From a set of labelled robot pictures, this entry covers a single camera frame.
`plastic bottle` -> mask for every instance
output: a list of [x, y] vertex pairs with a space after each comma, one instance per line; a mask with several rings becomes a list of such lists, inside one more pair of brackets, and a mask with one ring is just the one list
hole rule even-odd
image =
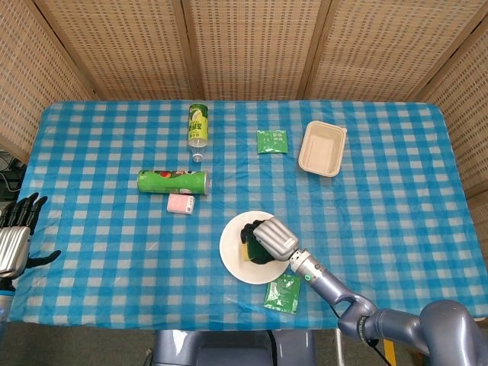
[[201, 162], [208, 141], [208, 107], [197, 103], [190, 106], [188, 115], [188, 146], [194, 162]]

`wall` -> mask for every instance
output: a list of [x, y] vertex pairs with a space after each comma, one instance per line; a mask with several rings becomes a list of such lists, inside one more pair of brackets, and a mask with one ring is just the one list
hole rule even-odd
[[488, 18], [419, 94], [445, 116], [471, 216], [488, 263]]
[[46, 106], [95, 94], [32, 3], [0, 9], [0, 148], [27, 162]]
[[34, 0], [101, 98], [404, 101], [486, 0]]

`pink box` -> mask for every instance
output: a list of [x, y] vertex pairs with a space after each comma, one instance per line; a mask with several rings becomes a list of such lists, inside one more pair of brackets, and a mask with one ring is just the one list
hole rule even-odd
[[175, 214], [191, 215], [193, 213], [194, 204], [195, 197], [193, 196], [171, 193], [168, 198], [168, 206], [166, 210]]

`bottle cap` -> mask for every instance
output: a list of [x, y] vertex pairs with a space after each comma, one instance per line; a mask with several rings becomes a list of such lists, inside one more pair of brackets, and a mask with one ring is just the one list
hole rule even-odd
[[196, 153], [196, 154], [193, 154], [193, 161], [194, 162], [201, 162], [201, 158], [203, 158], [204, 156], [199, 154], [199, 153]]

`plate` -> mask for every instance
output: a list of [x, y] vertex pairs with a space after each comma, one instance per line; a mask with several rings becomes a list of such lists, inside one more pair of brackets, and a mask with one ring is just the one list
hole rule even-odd
[[247, 262], [242, 259], [240, 246], [241, 230], [254, 220], [267, 220], [273, 215], [264, 211], [248, 211], [231, 219], [220, 236], [220, 257], [223, 265], [237, 279], [247, 284], [267, 284], [280, 277], [289, 262], [271, 261], [265, 265]]

